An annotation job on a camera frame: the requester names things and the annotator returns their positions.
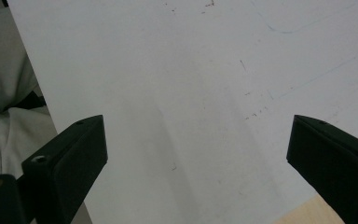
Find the white fabric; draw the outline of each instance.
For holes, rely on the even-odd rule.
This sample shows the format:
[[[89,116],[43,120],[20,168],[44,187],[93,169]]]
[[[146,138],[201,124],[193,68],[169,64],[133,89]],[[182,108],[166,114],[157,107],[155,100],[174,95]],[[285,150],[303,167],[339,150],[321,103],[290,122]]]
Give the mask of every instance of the white fabric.
[[[11,13],[8,8],[0,9],[0,174],[19,177],[21,162],[56,135],[46,107],[10,108],[36,86]]]

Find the white paper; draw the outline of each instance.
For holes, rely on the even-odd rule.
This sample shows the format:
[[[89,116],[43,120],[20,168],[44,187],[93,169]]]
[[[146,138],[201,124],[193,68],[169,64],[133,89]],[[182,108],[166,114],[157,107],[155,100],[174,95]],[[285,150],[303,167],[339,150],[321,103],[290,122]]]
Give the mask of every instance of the white paper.
[[[358,136],[358,1],[9,1],[56,128],[103,114],[93,223],[271,223],[294,114]]]

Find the white surface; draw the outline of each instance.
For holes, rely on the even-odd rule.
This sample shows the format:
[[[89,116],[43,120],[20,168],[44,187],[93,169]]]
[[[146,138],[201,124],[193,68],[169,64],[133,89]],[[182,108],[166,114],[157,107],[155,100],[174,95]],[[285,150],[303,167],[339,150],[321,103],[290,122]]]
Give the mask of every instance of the white surface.
[[[93,223],[270,223],[294,114],[358,136],[358,1],[9,1],[58,131],[103,114]]]

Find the pencil mark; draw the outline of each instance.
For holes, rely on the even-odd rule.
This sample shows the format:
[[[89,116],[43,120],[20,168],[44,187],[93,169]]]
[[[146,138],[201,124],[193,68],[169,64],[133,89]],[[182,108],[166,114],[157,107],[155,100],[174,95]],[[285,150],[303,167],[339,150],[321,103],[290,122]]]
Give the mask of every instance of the pencil mark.
[[[272,94],[268,91],[269,96],[271,97],[271,99],[274,99],[274,98],[275,98],[275,99],[281,99],[281,98],[283,98],[284,96],[290,94],[291,92],[297,91],[298,89],[301,89],[301,88],[303,88],[303,87],[305,87],[305,86],[308,86],[310,83],[314,82],[315,80],[317,80],[317,79],[319,79],[319,78],[321,78],[321,77],[325,77],[325,76],[327,76],[327,75],[333,73],[334,71],[338,70],[340,67],[342,67],[342,66],[344,66],[344,65],[346,65],[346,64],[348,64],[348,63],[351,63],[351,62],[355,61],[356,59],[358,59],[358,54],[355,55],[355,56],[353,56],[353,57],[351,57],[351,58],[349,58],[348,60],[346,60],[346,61],[340,63],[339,65],[337,65],[337,66],[335,66],[335,67],[333,67],[333,68],[331,68],[331,69],[329,69],[329,70],[327,70],[327,71],[321,73],[319,76],[313,77],[313,78],[311,78],[311,79],[305,81],[304,83],[302,83],[302,84],[300,84],[300,85],[298,85],[298,86],[294,86],[294,87],[290,88],[289,91],[284,92],[283,94],[281,94],[281,95],[279,95],[279,96],[277,96],[277,97],[273,97]]]
[[[243,70],[245,70],[245,72],[246,72],[245,64],[243,64],[242,60],[240,60],[240,62],[241,62],[241,64],[242,64]]]
[[[213,7],[214,6],[214,0],[211,0],[211,4],[206,5],[206,7]]]
[[[272,97],[272,94],[270,91],[268,91],[269,97],[271,98],[271,100],[274,100],[274,97]]]
[[[293,30],[289,30],[289,31],[284,31],[284,30],[279,30],[279,29],[275,29],[272,25],[270,25],[269,21],[266,19],[266,17],[260,12],[260,9],[257,7],[256,3],[255,3],[255,0],[251,0],[251,3],[252,5],[254,6],[255,8],[255,11],[256,13],[259,15],[259,17],[264,21],[264,23],[267,25],[267,27],[270,29],[270,31],[272,32],[277,32],[277,33],[280,33],[280,34],[283,34],[283,35],[290,35],[290,34],[294,34],[294,33],[297,33],[297,32],[300,32],[320,21],[324,21],[326,19],[329,19],[330,17],[333,17],[333,16],[336,16],[337,14],[341,13],[342,11],[344,10],[347,10],[351,7],[354,7],[356,5],[356,2],[357,0],[354,0],[354,2],[346,7],[342,7],[342,8],[339,8],[338,10],[332,12],[331,14],[328,14],[328,15],[325,15],[325,16],[322,16],[321,18],[319,19],[316,19],[314,21],[310,21],[302,26],[299,26],[298,28],[295,28]]]
[[[250,119],[251,117],[261,116],[263,114],[263,112],[268,112],[269,108],[264,106],[263,108],[259,108],[256,111],[257,112],[254,112],[252,115],[249,115],[248,117],[245,117],[245,120]]]

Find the wooden surface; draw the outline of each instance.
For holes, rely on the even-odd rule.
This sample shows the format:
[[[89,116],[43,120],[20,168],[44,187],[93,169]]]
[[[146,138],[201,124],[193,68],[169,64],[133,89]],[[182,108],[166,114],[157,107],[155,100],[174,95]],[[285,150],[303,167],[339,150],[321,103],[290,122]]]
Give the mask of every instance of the wooden surface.
[[[318,194],[274,224],[342,224],[342,219]]]

